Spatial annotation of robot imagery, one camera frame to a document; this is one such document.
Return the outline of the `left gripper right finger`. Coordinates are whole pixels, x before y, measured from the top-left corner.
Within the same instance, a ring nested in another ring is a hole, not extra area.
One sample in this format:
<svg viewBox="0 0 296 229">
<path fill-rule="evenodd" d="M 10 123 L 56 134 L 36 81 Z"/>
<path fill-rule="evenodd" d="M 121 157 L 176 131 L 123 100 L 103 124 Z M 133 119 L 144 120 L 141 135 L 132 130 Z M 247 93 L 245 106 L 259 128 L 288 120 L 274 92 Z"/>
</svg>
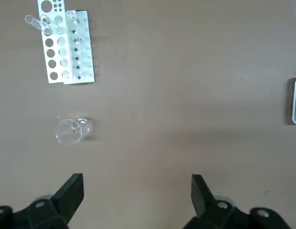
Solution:
<svg viewBox="0 0 296 229">
<path fill-rule="evenodd" d="M 191 201 L 196 216 L 185 229 L 289 229 L 287 222 L 269 208 L 252 208 L 242 212 L 226 200 L 217 200 L 202 175 L 191 177 Z"/>
</svg>

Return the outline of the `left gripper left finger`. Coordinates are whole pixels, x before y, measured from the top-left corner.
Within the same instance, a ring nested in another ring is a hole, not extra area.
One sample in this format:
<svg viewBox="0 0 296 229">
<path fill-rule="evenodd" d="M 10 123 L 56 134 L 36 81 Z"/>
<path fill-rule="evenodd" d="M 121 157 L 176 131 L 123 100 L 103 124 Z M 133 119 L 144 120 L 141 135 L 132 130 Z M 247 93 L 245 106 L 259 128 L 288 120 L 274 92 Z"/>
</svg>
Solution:
<svg viewBox="0 0 296 229">
<path fill-rule="evenodd" d="M 74 173 L 50 198 L 40 198 L 17 212 L 0 206 L 0 229 L 67 229 L 83 199 L 83 174 Z"/>
</svg>

